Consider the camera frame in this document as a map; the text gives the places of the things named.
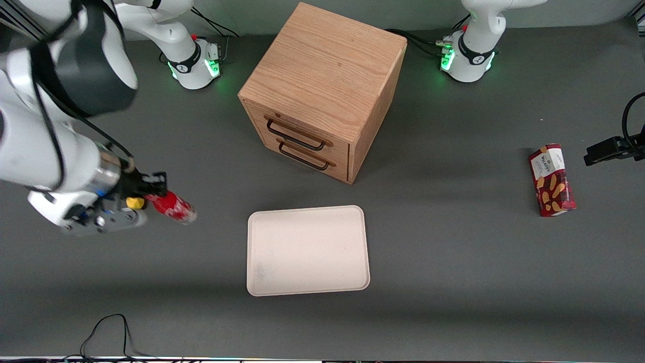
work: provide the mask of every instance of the cabinet top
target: cabinet top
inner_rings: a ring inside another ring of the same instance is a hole
[[[353,143],[405,47],[401,36],[300,3],[239,96]]]

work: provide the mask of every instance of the black metal handle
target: black metal handle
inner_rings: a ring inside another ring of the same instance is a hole
[[[269,129],[269,131],[270,131],[270,132],[272,132],[272,133],[274,133],[274,134],[276,134],[276,135],[278,135],[278,136],[282,136],[283,138],[285,138],[285,139],[289,140],[289,141],[290,141],[290,142],[292,142],[292,143],[296,143],[296,144],[298,144],[298,145],[300,145],[300,146],[302,146],[302,147],[306,147],[306,148],[307,148],[307,149],[309,149],[309,150],[313,150],[313,151],[320,151],[320,150],[322,150],[322,149],[323,149],[324,141],[321,141],[321,144],[320,144],[320,146],[318,146],[318,147],[313,146],[313,145],[309,145],[309,144],[308,144],[308,143],[306,143],[306,142],[302,142],[302,141],[300,141],[300,140],[298,140],[298,139],[296,139],[296,138],[293,138],[293,137],[291,137],[291,136],[289,136],[289,135],[287,135],[287,134],[283,134],[282,132],[280,132],[280,131],[278,131],[278,130],[274,130],[274,129],[272,129],[272,128],[271,128],[271,125],[273,124],[273,120],[272,120],[272,119],[270,119],[270,118],[266,118],[266,119],[267,119],[267,120],[269,120],[269,121],[266,123],[266,128],[267,128],[267,129]]]
[[[316,170],[319,170],[319,171],[324,171],[324,170],[326,170],[326,169],[327,169],[327,167],[329,167],[329,162],[328,162],[328,161],[326,161],[326,162],[325,162],[324,166],[320,167],[320,166],[318,166],[318,165],[316,165],[316,164],[314,164],[314,163],[310,163],[310,162],[306,161],[305,159],[302,159],[302,158],[300,158],[300,157],[298,157],[298,156],[296,156],[296,155],[293,155],[291,152],[286,152],[286,151],[284,151],[284,150],[282,149],[282,147],[283,147],[283,146],[284,146],[284,143],[283,143],[283,142],[280,142],[280,146],[278,146],[278,150],[280,150],[280,152],[281,152],[283,155],[286,155],[286,156],[290,157],[291,159],[294,159],[294,160],[296,160],[296,161],[299,161],[299,162],[301,162],[301,163],[303,163],[303,164],[305,164],[305,165],[307,165],[307,166],[309,166],[309,167],[312,167],[312,168],[314,168],[314,169],[316,169]]]

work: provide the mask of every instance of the wall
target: wall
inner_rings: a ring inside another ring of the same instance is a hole
[[[299,0],[195,0],[195,7],[240,34],[276,34]],[[467,12],[459,0],[307,0],[307,3],[378,26],[404,30],[448,28]],[[512,28],[579,26],[624,17],[638,0],[550,0],[529,9],[506,12]],[[187,13],[180,17],[189,31],[215,32]]]

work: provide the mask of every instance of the white tray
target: white tray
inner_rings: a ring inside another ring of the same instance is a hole
[[[249,217],[246,289],[251,295],[356,291],[369,284],[360,207],[267,211]]]

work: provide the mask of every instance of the gray tabletop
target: gray tabletop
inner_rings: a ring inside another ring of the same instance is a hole
[[[435,39],[446,32],[427,32]],[[645,162],[585,167],[643,91],[635,25],[511,29],[478,83],[407,51],[355,185],[265,149],[237,91],[272,37],[233,39],[223,77],[182,89],[129,43],[130,109],[97,119],[143,171],[166,170],[199,219],[71,238],[3,183],[0,351],[75,353],[120,312],[154,355],[408,360],[645,360]],[[632,112],[633,132],[645,105]],[[576,211],[541,218],[527,152],[561,143]],[[359,292],[246,291],[255,211],[356,204],[372,282]],[[118,355],[117,321],[88,351]]]

